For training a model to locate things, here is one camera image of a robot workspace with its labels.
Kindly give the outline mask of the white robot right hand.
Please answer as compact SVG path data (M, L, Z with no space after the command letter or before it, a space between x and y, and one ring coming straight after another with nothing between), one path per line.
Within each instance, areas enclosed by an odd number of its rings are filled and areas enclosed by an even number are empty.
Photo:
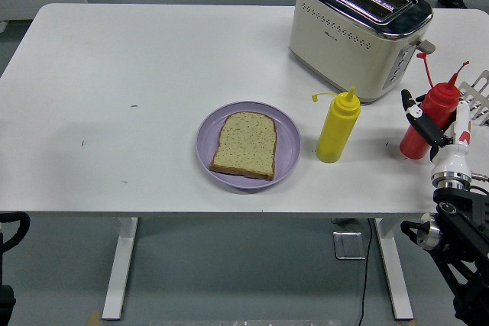
M455 119L444 131L417 105L409 90L402 90L401 98L411 127L431 147L433 186L467 190L472 181L466 160L471 140L469 104L465 100L458 102Z

